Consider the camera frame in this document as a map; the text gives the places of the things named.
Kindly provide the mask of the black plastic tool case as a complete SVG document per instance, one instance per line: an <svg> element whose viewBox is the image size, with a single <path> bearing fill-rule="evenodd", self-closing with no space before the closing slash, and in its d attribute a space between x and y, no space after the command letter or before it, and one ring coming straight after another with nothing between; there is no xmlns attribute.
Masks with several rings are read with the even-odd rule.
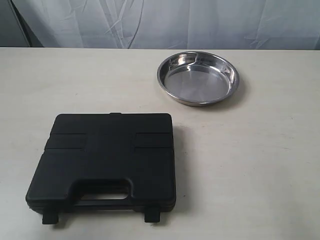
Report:
<svg viewBox="0 0 320 240"><path fill-rule="evenodd" d="M132 210L158 223L176 199L168 113L59 114L25 196L44 225L82 210Z"/></svg>

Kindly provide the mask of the round stainless steel tray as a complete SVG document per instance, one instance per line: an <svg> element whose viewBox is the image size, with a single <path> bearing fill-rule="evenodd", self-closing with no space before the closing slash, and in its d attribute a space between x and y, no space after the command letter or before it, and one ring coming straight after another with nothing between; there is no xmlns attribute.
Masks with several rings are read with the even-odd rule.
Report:
<svg viewBox="0 0 320 240"><path fill-rule="evenodd" d="M184 51L166 58L157 69L157 81L173 100L204 107L231 97L240 84L237 69L226 59L203 51Z"/></svg>

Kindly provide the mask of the white backdrop curtain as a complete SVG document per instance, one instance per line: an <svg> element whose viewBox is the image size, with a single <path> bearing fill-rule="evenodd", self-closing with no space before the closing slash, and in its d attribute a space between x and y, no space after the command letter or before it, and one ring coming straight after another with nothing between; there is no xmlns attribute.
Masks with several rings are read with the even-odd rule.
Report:
<svg viewBox="0 0 320 240"><path fill-rule="evenodd" d="M44 47L318 50L317 0L16 0Z"/></svg>

